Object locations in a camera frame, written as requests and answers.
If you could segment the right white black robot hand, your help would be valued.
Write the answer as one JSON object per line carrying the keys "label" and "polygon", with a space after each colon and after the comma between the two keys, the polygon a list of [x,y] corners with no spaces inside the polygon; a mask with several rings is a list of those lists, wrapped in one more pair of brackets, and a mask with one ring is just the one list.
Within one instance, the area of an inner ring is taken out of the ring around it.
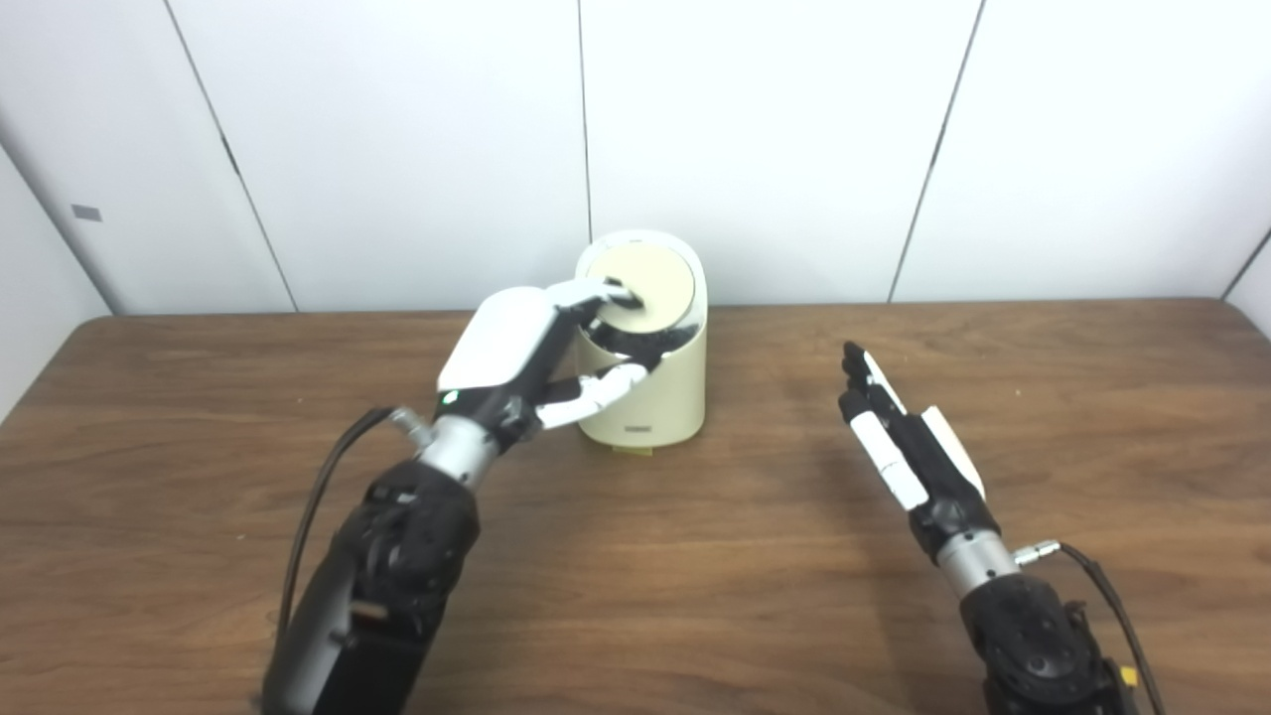
{"label": "right white black robot hand", "polygon": [[962,470],[969,458],[935,408],[907,411],[863,345],[843,345],[846,389],[838,398],[845,425],[907,516],[918,547],[930,561],[956,538],[1000,535],[982,486]]}

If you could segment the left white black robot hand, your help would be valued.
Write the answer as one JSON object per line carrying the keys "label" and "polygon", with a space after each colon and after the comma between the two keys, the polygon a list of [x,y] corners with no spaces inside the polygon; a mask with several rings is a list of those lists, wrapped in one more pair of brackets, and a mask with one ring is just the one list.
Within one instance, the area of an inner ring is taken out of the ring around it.
{"label": "left white black robot hand", "polygon": [[508,288],[477,309],[437,384],[436,418],[480,425],[505,453],[536,431],[577,424],[630,394],[662,362],[643,352],[571,378],[553,378],[577,331],[604,305],[641,309],[619,279],[568,279],[549,288]]}

